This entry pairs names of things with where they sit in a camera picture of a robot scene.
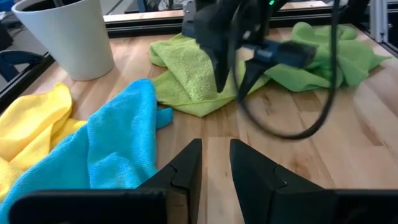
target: microfiber cloth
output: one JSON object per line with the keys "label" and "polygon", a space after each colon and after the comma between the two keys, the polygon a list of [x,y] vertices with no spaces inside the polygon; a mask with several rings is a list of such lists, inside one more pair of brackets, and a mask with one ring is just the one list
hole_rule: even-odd
{"label": "microfiber cloth", "polygon": [[171,108],[157,110],[150,80],[130,84],[21,175],[0,205],[0,223],[17,199],[35,190],[138,187],[156,173],[155,130],[172,119]]}
{"label": "microfiber cloth", "polygon": [[[356,31],[348,26],[338,29],[338,86],[357,85],[387,57],[375,55],[366,44],[356,40]],[[314,29],[299,22],[292,29],[292,40],[317,47],[317,54],[305,70],[276,65],[259,79],[251,91],[275,80],[290,91],[329,87],[330,26]],[[152,63],[168,70],[153,79],[159,102],[199,117],[222,107],[234,97],[231,75],[222,93],[216,92],[213,67],[195,40],[181,34],[170,40],[154,42],[150,47]],[[245,71],[239,62],[239,78]]]}
{"label": "microfiber cloth", "polygon": [[68,87],[22,96],[0,117],[0,202],[16,179],[43,159],[62,139],[85,124],[68,118],[72,98]]}

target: wooden tabletop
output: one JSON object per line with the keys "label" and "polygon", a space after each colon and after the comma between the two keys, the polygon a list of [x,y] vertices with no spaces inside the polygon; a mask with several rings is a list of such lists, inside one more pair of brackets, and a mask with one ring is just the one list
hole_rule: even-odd
{"label": "wooden tabletop", "polygon": [[[282,7],[283,9],[302,9],[309,7],[324,7],[327,6],[323,1],[306,1],[306,2],[290,2]],[[132,14],[120,14],[120,15],[109,15],[104,16],[106,22],[113,21],[125,21],[125,20],[136,20],[136,19],[152,19],[160,17],[175,17],[183,16],[182,10],[174,11],[163,11],[163,12],[146,12],[146,13],[132,13]]]}
{"label": "wooden tabletop", "polygon": [[[290,38],[291,29],[273,29],[273,39]],[[74,82],[54,63],[26,94],[42,93],[65,83],[72,94],[72,116],[87,119],[128,84],[154,78],[164,68],[151,64],[150,43],[171,35],[112,39],[116,67],[89,82]],[[359,40],[377,54],[389,55],[360,33]],[[162,168],[192,139],[203,140],[203,182],[199,223],[243,223],[229,164],[229,141],[240,138],[267,157],[325,188],[398,188],[398,60],[386,60],[359,86],[338,90],[326,125],[310,139],[298,142],[269,138],[253,127],[230,102],[197,118],[174,111],[172,124],[157,132],[157,167]],[[291,93],[267,84],[248,103],[267,123],[285,131],[300,131],[318,117],[326,90]]]}

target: green microfiber cloth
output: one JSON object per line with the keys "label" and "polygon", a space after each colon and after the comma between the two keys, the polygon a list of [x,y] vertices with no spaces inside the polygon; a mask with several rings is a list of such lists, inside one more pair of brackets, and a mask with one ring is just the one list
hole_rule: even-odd
{"label": "green microfiber cloth", "polygon": [[[338,29],[338,86],[357,85],[369,75],[369,70],[388,57],[375,55],[366,44],[355,40],[356,31],[348,26]],[[292,40],[317,46],[313,63],[305,70],[276,65],[259,79],[251,92],[275,80],[291,91],[328,88],[330,72],[330,27],[314,29],[299,22],[292,31]],[[170,40],[154,42],[150,47],[152,63],[168,70],[154,78],[157,99],[162,104],[199,117],[227,104],[235,97],[231,75],[225,89],[217,93],[213,67],[194,39],[181,34]],[[243,79],[244,62],[238,62],[239,78]]]}

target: yellow microfiber cloth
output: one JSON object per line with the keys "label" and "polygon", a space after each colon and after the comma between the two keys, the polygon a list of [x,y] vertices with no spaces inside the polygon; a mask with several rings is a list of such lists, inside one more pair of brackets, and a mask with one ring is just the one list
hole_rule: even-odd
{"label": "yellow microfiber cloth", "polygon": [[[356,31],[349,26],[338,29],[338,85],[357,85],[369,75],[370,69],[388,57],[375,55],[366,44],[356,40]],[[314,29],[299,22],[292,30],[292,40],[317,46],[314,61],[306,70],[286,65],[269,69],[252,88],[251,92],[273,79],[290,91],[306,91],[329,87],[330,26]],[[157,99],[160,103],[199,117],[222,107],[234,97],[231,75],[222,93],[216,92],[213,67],[195,39],[176,35],[170,40],[154,42],[150,47],[152,63],[168,70],[154,78]],[[242,80],[245,67],[239,62]]]}
{"label": "yellow microfiber cloth", "polygon": [[72,98],[67,86],[22,96],[0,117],[0,202],[16,179],[43,159],[62,139],[86,121],[70,119]]}

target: white cup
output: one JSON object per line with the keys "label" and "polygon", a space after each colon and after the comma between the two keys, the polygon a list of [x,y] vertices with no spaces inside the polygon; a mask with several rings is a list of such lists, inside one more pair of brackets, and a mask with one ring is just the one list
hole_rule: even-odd
{"label": "white cup", "polygon": [[72,79],[92,80],[112,70],[112,50],[99,0],[23,11],[42,1],[23,0],[12,11]]}

